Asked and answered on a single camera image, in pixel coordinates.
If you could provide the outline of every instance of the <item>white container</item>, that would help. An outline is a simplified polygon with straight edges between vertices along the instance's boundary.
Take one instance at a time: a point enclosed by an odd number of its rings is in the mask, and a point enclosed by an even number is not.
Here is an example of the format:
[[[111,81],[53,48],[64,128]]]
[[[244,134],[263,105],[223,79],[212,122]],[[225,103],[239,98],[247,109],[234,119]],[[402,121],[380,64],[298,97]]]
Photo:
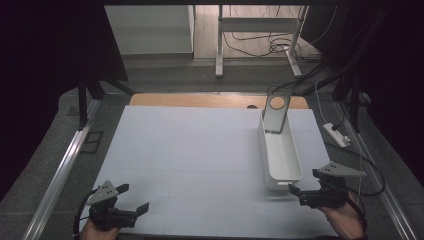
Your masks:
[[[265,185],[271,190],[288,191],[288,184],[296,184],[302,177],[296,147],[287,116],[280,134],[265,132],[262,116],[259,120],[259,141],[264,168]]]

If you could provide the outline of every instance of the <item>power strip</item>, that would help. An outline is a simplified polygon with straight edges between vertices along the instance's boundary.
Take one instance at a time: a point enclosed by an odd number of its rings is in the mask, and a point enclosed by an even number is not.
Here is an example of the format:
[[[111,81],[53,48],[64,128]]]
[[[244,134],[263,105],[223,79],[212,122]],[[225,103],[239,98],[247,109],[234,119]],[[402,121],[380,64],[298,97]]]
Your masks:
[[[334,141],[337,142],[337,144],[340,147],[347,147],[350,145],[350,139],[348,136],[344,136],[339,132],[339,130],[333,130],[331,129],[333,127],[332,123],[327,123],[323,125],[324,129],[327,131],[328,134],[334,139]]]

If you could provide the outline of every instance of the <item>gray carpet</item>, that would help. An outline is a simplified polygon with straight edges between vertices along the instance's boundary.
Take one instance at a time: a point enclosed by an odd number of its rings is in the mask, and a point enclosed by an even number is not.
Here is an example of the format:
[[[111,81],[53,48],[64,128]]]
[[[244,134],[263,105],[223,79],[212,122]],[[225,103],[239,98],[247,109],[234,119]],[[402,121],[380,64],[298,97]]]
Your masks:
[[[212,61],[169,62],[158,61],[154,66],[141,67],[127,65],[129,82],[123,84],[142,92],[245,92],[266,93],[270,86],[277,86],[295,80],[285,60],[272,61],[228,61],[224,66],[224,77],[216,79]],[[301,64],[304,72],[315,64]],[[307,80],[302,88],[313,86],[315,80],[329,74],[324,70],[316,77]],[[91,128],[92,137],[103,134],[98,148],[84,144],[68,177],[62,194],[53,210],[41,239],[72,239],[72,221],[80,201],[91,190],[108,146],[112,140],[123,108],[130,97],[104,83],[108,93],[101,103],[95,122]],[[319,90],[320,104],[328,122],[338,123],[341,114],[331,100],[334,84]],[[318,126],[323,125],[315,93],[305,96],[313,109]],[[59,112],[27,168],[21,174],[11,191],[0,203],[0,239],[21,239],[52,176],[54,175],[67,147],[78,128],[79,118],[75,115],[78,106],[77,91],[64,94],[59,101]],[[369,148],[373,158],[383,172],[387,184],[399,200],[409,218],[418,239],[424,238],[424,190],[410,170],[396,154],[390,144],[373,125],[366,113],[366,106],[359,111],[360,136]],[[358,167],[359,157],[354,146],[346,152],[331,144],[332,139],[321,128],[323,140],[332,161],[347,166]],[[344,127],[340,131],[347,134]],[[373,183],[367,179],[362,183],[364,192],[375,191]],[[380,197],[364,198],[369,221],[370,239],[401,239],[392,218]],[[134,237],[121,236],[122,239]]]

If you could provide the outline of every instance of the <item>white wall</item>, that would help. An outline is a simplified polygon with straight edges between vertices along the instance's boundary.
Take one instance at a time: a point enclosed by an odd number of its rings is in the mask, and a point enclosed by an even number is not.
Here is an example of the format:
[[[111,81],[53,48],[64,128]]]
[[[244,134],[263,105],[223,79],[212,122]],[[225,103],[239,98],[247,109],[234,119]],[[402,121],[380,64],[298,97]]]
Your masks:
[[[193,7],[107,6],[120,53],[193,52]]]

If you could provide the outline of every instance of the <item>white box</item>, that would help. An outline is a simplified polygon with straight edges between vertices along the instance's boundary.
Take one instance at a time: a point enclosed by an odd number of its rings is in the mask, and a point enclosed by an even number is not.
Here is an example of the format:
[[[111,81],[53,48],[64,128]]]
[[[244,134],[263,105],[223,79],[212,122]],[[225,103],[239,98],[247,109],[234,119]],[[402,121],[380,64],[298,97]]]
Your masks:
[[[259,141],[265,185],[271,190],[288,191],[288,184],[296,184],[303,177],[297,150],[293,142],[290,121],[284,121],[280,134],[265,132],[263,117],[259,120]]]

